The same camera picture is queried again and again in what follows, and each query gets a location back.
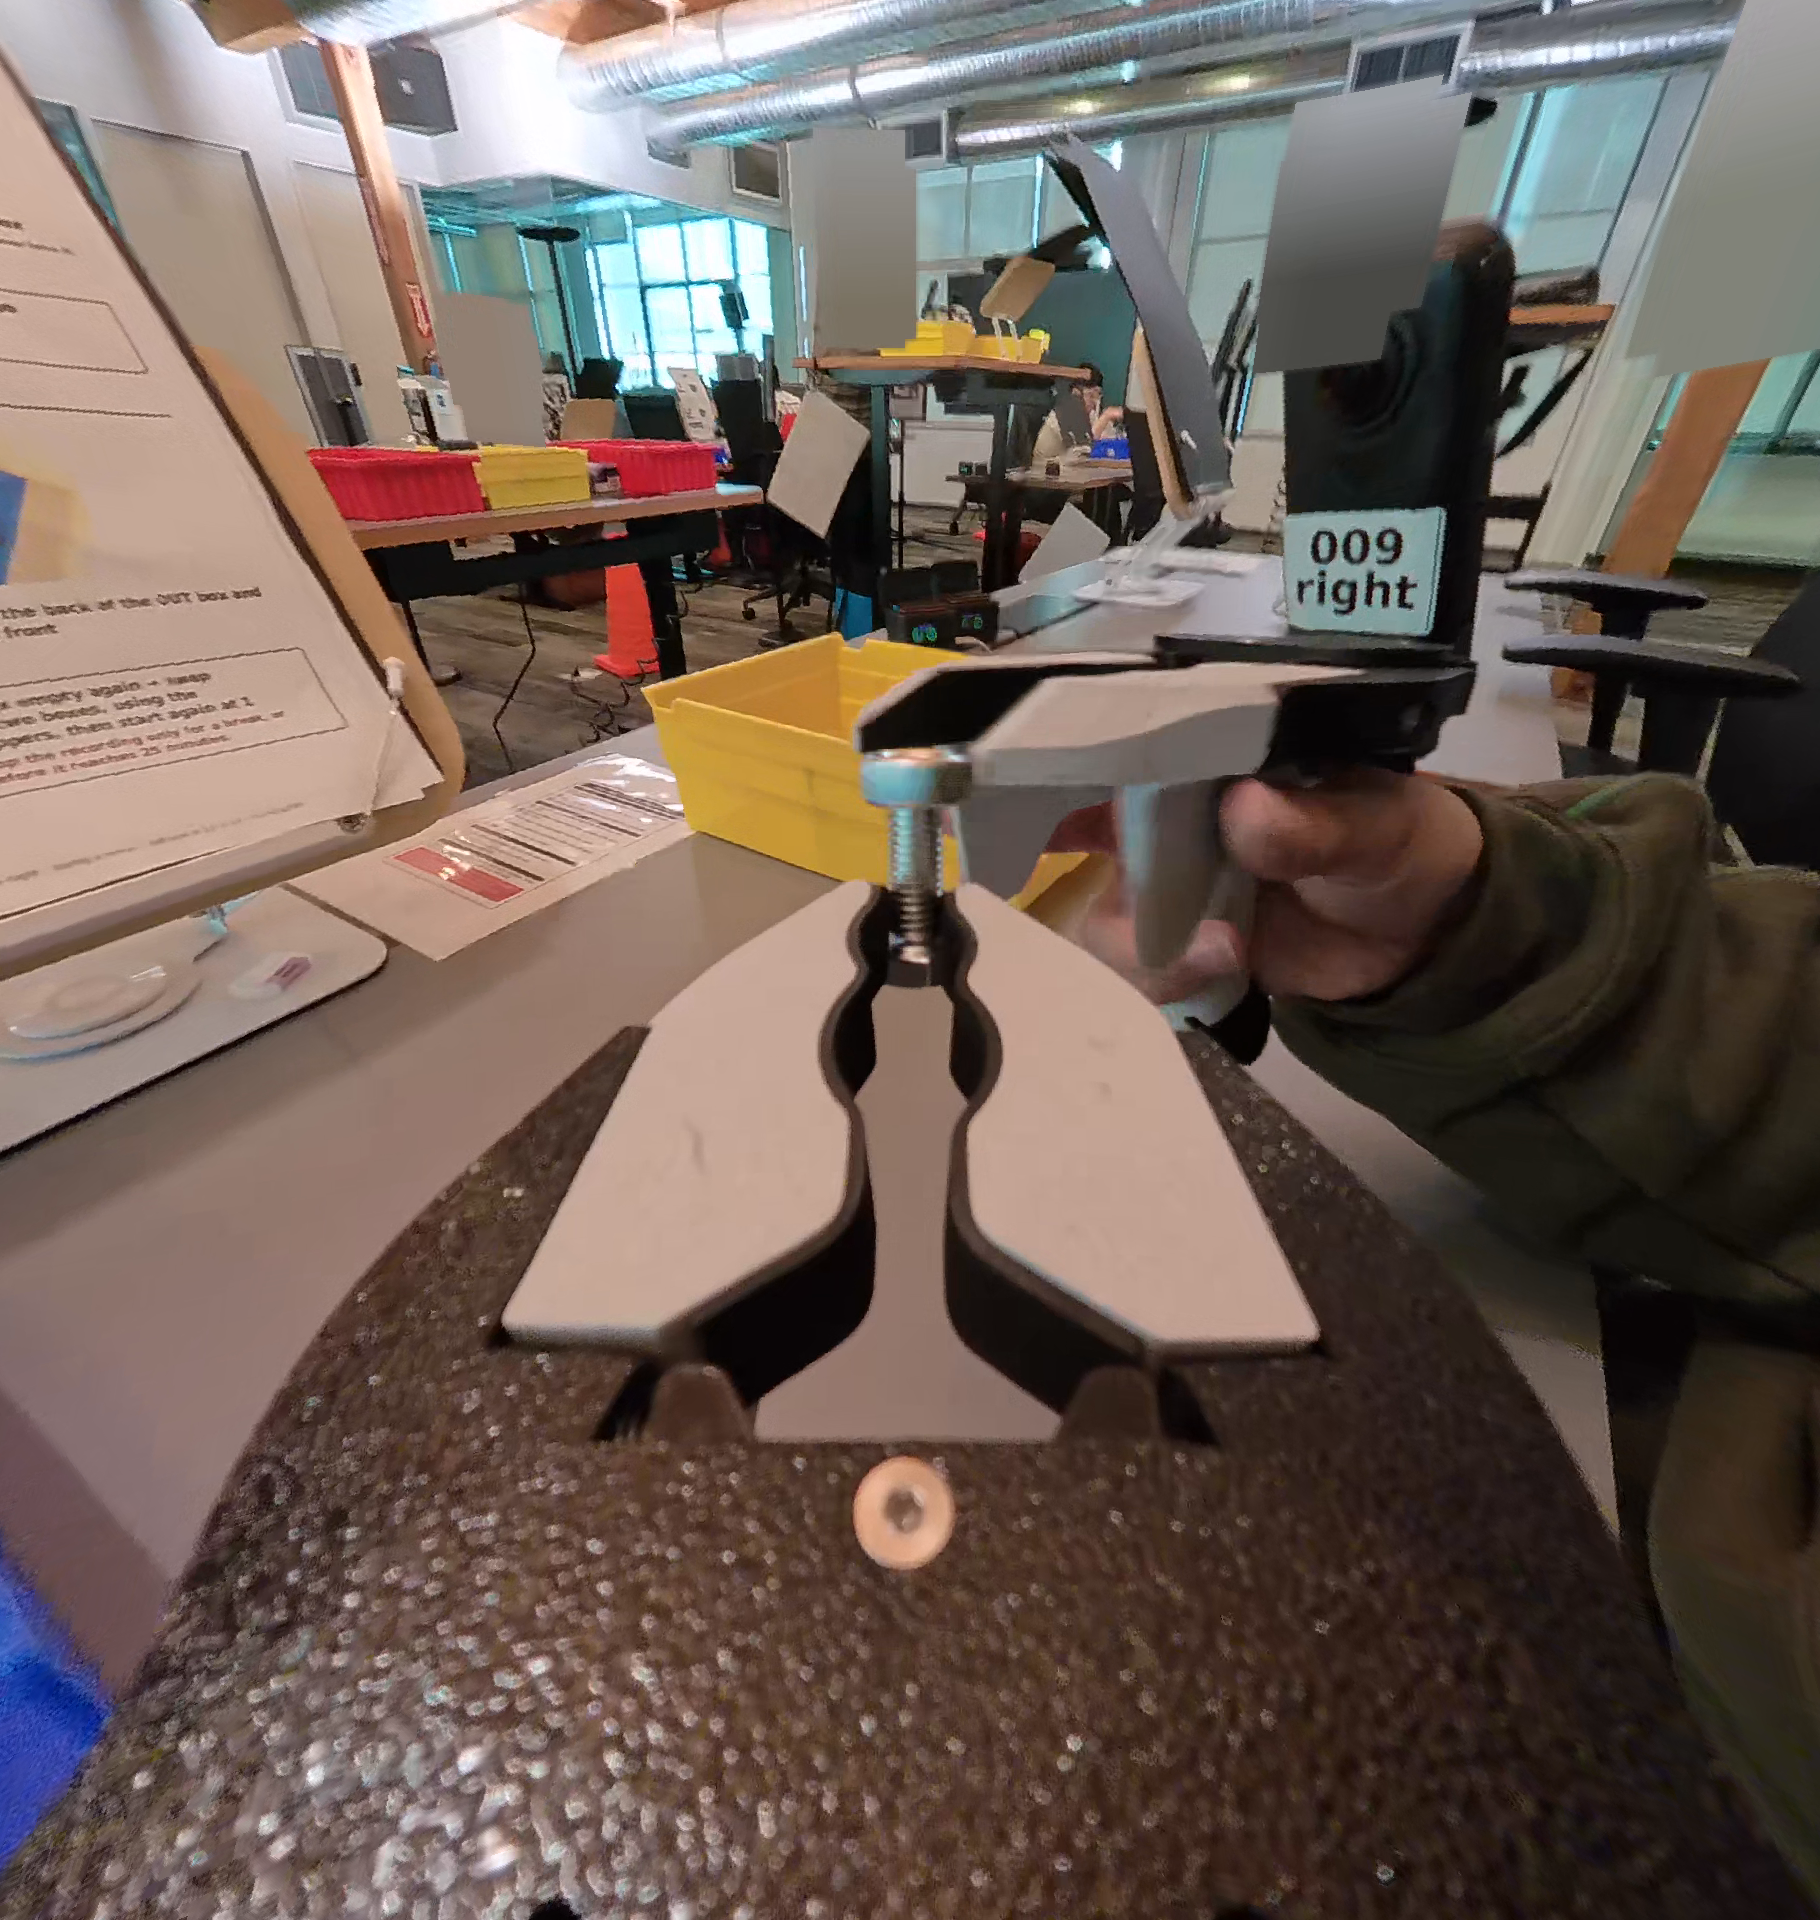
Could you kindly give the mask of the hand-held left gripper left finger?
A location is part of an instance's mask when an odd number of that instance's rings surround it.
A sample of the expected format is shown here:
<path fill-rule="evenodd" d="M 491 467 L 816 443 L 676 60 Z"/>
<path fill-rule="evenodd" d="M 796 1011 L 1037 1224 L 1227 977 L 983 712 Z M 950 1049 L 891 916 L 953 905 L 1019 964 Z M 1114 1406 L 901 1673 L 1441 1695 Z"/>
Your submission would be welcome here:
<path fill-rule="evenodd" d="M 691 1363 L 760 1401 L 873 1293 L 856 1093 L 873 1069 L 873 887 L 841 883 L 648 1025 L 503 1311 L 519 1347 Z"/>

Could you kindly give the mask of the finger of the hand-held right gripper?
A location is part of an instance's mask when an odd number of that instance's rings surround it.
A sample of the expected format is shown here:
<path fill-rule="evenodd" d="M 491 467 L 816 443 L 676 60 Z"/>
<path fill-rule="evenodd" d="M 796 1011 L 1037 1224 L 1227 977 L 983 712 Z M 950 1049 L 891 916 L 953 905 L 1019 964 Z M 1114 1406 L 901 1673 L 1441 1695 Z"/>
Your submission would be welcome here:
<path fill-rule="evenodd" d="M 1352 685 L 1360 670 L 1300 660 L 1158 662 L 1133 653 L 965 656 L 924 666 L 863 707 L 853 723 L 862 754 L 968 746 L 1032 693 L 1066 687 L 1073 717 L 1158 720 L 1276 704 L 1287 691 Z"/>
<path fill-rule="evenodd" d="M 968 880 L 1010 897 L 1071 811 L 1106 802 L 1144 967 L 1205 922 L 1247 939 L 1254 883 L 1218 826 L 1267 759 L 1284 680 L 970 680 Z"/>

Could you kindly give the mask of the steel bolt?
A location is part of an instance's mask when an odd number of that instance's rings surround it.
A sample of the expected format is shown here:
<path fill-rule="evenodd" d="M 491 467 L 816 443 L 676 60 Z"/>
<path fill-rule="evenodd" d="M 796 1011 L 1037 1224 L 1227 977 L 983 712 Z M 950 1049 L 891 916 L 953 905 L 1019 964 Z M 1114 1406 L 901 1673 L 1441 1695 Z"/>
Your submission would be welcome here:
<path fill-rule="evenodd" d="M 891 931 L 887 982 L 946 988 L 955 935 L 946 894 L 943 840 L 951 802 L 900 802 L 887 809 L 887 891 Z"/>

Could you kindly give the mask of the blue plastic bin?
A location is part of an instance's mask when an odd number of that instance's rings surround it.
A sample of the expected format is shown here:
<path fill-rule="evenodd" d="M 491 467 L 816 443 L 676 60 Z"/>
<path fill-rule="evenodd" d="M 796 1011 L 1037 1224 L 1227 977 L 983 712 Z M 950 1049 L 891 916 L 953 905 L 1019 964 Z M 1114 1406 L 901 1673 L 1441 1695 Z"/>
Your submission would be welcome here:
<path fill-rule="evenodd" d="M 0 1872 L 69 1788 L 106 1713 L 101 1675 L 0 1543 Z"/>

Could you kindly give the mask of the person's right forearm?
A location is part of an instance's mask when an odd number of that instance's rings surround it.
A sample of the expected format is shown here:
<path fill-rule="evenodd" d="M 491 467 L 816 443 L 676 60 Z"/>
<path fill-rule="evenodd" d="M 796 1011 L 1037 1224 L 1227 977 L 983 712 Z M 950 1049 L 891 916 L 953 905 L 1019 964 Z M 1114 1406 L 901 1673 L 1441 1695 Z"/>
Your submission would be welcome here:
<path fill-rule="evenodd" d="M 1284 1044 L 1529 1235 L 1703 1297 L 1820 1302 L 1820 880 L 1717 855 L 1669 777 L 1483 787 L 1465 911 Z"/>

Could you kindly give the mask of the grey desk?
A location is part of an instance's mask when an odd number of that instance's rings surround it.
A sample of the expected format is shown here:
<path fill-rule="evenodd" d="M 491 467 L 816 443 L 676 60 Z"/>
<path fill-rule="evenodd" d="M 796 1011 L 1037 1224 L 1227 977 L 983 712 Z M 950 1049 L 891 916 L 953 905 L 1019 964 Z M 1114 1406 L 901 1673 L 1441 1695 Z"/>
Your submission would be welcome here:
<path fill-rule="evenodd" d="M 567 1075 L 826 890 L 687 840 L 444 961 L 368 982 L 0 1157 L 0 1535 L 110 1697 L 206 1657 L 181 1759 L 242 1835 L 141 1840 L 141 1910 L 583 1915 L 1158 1915 L 1470 1910 L 1472 1843 L 1521 1809 L 1377 1811 L 1366 1784 L 1503 1781 L 1547 1708 L 1482 1571 L 1520 1522 L 1617 1529 L 1588 1284 L 1280 1046 L 1257 1082 L 1346 1165 L 1244 1147 L 1268 1203 L 1356 1219 L 1349 1302 L 1393 1282 L 1393 1386 L 1492 1419 L 1465 1491 L 1330 1483 L 1257 1509 L 1215 1457 L 1054 1455 L 1043 1405 L 955 1334 L 938 1188 L 962 1098 L 948 1021 L 887 991 L 859 1097 L 880 1271 L 862 1324 L 738 1451 L 604 1440 L 620 1388 L 459 1308 L 453 1359 L 391 1359 L 439 1268 L 316 1382 L 206 1523 L 330 1315 L 447 1188 L 433 1254 L 542 1231 L 482 1165 Z"/>

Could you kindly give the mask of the standing desk wooden top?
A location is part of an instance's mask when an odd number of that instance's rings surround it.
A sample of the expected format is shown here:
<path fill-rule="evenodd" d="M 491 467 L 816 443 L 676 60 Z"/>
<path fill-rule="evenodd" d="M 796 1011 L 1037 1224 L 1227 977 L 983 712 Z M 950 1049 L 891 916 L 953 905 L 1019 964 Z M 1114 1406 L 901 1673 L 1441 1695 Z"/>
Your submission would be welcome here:
<path fill-rule="evenodd" d="M 896 389 L 931 386 L 942 398 L 962 400 L 993 418 L 988 533 L 981 584 L 990 593 L 1010 587 L 1019 576 L 1019 505 L 1022 482 L 1012 476 L 1012 429 L 1019 414 L 1043 416 L 1056 391 L 1085 386 L 1089 365 L 1030 363 L 983 353 L 883 355 L 827 353 L 796 357 L 792 365 L 831 385 L 859 389 L 867 398 L 867 505 L 871 512 L 871 563 L 876 576 L 896 568 L 894 474 L 887 448 L 887 395 Z"/>

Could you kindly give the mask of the person's right hand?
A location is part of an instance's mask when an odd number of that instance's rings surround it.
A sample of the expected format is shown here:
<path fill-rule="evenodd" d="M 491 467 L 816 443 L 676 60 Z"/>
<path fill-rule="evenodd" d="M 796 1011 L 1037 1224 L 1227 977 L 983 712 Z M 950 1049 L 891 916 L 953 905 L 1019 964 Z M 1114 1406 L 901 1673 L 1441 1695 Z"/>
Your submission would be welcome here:
<path fill-rule="evenodd" d="M 1136 903 L 1108 804 L 1066 813 L 1050 854 L 1102 867 L 1077 939 L 1163 1009 L 1219 1015 L 1257 988 L 1345 1003 L 1395 986 L 1465 911 L 1483 855 L 1485 789 L 1428 774 L 1352 770 L 1314 784 L 1231 781 L 1215 826 L 1254 883 L 1240 924 L 1204 922 L 1175 961 L 1140 953 Z"/>

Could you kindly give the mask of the clear acrylic stand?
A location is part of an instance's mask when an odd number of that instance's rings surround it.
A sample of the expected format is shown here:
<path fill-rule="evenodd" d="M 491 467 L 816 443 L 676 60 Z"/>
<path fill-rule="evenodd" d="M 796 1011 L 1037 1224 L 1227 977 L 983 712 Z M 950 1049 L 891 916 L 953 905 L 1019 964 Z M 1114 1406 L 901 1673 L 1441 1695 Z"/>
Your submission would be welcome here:
<path fill-rule="evenodd" d="M 1192 535 L 1219 531 L 1214 515 L 1168 508 L 1136 543 L 1095 562 L 1095 574 L 1071 587 L 1071 599 L 1079 606 L 1171 609 L 1205 584 L 1245 577 L 1257 563 L 1255 556 L 1222 543 L 1192 543 Z"/>

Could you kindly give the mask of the black office chair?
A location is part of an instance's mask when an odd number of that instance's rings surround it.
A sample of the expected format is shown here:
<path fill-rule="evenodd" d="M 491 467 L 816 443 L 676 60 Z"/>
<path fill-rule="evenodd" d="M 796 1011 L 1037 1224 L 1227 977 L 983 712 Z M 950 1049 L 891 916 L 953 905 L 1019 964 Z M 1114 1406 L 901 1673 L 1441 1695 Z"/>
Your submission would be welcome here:
<path fill-rule="evenodd" d="M 1595 611 L 1599 633 L 1546 633 L 1503 656 L 1584 674 L 1590 724 L 1577 777 L 1658 772 L 1696 781 L 1733 845 L 1760 866 L 1820 878 L 1820 571 L 1750 651 L 1655 640 L 1658 611 L 1706 596 L 1666 580 L 1521 568 L 1506 587 Z"/>

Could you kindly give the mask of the laminated barcode sheet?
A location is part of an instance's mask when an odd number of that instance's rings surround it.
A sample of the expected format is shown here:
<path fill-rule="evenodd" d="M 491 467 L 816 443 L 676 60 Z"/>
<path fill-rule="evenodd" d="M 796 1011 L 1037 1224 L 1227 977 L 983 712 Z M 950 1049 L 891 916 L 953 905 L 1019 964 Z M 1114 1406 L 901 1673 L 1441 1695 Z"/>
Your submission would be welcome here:
<path fill-rule="evenodd" d="M 691 834 L 678 781 L 597 754 L 433 826 L 299 878 L 293 890 L 395 945 L 442 961 Z"/>

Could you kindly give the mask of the orange traffic cone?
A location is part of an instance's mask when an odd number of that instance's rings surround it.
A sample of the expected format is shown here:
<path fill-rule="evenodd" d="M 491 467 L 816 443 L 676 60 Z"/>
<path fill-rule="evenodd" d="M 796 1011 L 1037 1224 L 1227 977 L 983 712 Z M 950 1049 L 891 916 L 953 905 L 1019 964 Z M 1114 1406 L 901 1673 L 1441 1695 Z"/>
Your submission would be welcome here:
<path fill-rule="evenodd" d="M 649 593 L 634 563 L 606 569 L 606 649 L 596 670 L 623 685 L 660 670 Z"/>

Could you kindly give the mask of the white clipboard stand base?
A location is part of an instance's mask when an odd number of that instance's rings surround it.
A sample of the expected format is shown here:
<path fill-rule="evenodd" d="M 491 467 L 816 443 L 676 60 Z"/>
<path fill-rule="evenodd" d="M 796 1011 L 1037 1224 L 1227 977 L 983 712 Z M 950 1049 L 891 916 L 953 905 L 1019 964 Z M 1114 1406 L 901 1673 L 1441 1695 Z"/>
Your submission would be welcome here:
<path fill-rule="evenodd" d="M 228 983 L 270 951 L 307 977 L 272 1003 Z M 388 948 L 286 887 L 0 977 L 0 1155 L 365 983 Z"/>

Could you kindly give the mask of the wooden support post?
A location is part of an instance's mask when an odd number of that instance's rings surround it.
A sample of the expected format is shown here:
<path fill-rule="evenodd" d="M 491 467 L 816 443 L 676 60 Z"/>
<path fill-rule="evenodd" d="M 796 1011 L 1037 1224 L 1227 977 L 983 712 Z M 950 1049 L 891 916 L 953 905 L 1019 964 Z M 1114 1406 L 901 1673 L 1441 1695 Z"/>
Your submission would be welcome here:
<path fill-rule="evenodd" d="M 1551 467 L 1528 559 L 1666 574 L 1767 368 L 1757 359 L 1671 377 L 1647 355 L 1605 353 Z"/>
<path fill-rule="evenodd" d="M 358 46 L 334 40 L 319 40 L 317 53 L 363 195 L 402 359 L 412 370 L 430 373 L 439 359 L 433 303 L 414 245 L 408 202 L 395 169 L 371 56 Z"/>

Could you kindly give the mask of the silver ventilation duct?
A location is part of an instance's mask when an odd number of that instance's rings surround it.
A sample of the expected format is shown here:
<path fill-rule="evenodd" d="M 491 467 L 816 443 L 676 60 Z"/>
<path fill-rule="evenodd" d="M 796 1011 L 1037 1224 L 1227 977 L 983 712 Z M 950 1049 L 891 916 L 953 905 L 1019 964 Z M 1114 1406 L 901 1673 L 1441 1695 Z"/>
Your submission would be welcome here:
<path fill-rule="evenodd" d="M 563 99 L 638 110 L 653 157 L 1040 103 L 1040 139 L 1093 128 L 1125 90 L 1200 79 L 1209 107 L 1254 104 L 1365 54 L 1449 40 L 1446 90 L 1495 95 L 1714 62 L 1740 3 L 724 3 L 566 44 Z"/>

